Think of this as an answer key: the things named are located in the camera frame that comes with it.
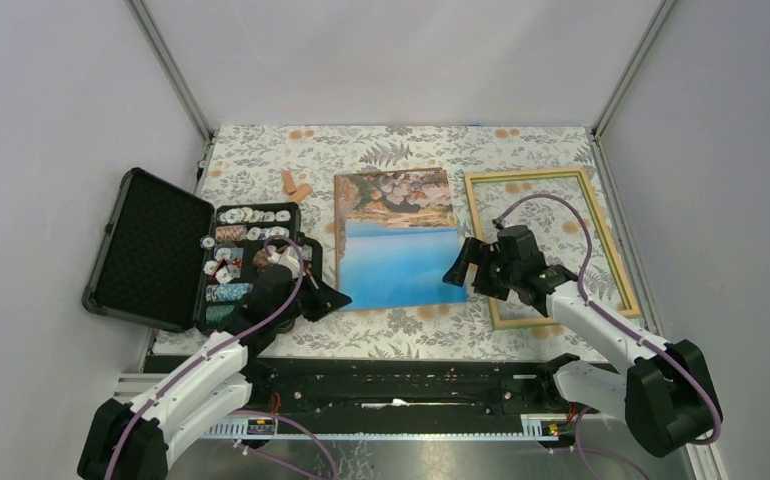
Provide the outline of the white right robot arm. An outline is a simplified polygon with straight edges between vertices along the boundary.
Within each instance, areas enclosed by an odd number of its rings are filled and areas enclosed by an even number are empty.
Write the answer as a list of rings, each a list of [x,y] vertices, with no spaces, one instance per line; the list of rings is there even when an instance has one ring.
[[[579,276],[547,264],[531,230],[500,230],[493,243],[467,238],[443,282],[463,286],[474,267],[473,291],[525,305],[567,327],[612,366],[604,370],[564,354],[539,369],[536,402],[558,412],[569,403],[591,407],[625,423],[649,454],[665,457],[695,442],[711,441],[722,412],[705,356],[694,343],[671,343],[590,298]]]

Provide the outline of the wooden picture frame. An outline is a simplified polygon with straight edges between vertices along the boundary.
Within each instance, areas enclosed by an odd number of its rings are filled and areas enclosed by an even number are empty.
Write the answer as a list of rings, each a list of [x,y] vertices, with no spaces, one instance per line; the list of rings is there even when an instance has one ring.
[[[527,226],[546,263],[562,265],[574,273],[580,269],[591,241],[592,255],[584,275],[589,295],[627,318],[641,315],[611,223],[586,168],[468,173],[464,180],[476,238],[496,241],[492,221],[516,201],[537,194],[537,199],[507,215],[505,224]]]

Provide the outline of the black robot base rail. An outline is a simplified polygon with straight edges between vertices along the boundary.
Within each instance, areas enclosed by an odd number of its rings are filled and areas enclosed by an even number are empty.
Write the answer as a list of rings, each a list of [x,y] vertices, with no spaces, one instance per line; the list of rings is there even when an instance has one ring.
[[[471,403],[506,414],[547,414],[564,423],[577,408],[550,391],[543,362],[258,358],[246,369],[246,407],[280,414],[327,401],[382,404]]]

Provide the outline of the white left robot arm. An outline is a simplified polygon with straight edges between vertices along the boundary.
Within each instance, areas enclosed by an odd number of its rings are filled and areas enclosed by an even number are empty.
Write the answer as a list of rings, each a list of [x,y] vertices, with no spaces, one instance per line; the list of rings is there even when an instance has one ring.
[[[351,304],[327,285],[304,257],[309,238],[268,237],[266,266],[200,349],[146,391],[122,402],[110,398],[94,413],[77,473],[82,479],[163,479],[176,460],[227,414],[257,411],[271,385],[245,374],[286,321],[316,322]]]

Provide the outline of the seascape photo print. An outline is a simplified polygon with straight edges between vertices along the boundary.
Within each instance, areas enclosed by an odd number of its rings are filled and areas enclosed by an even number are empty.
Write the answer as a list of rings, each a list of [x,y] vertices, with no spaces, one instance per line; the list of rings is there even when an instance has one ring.
[[[334,178],[336,282],[355,311],[457,304],[443,276],[461,248],[441,168]]]

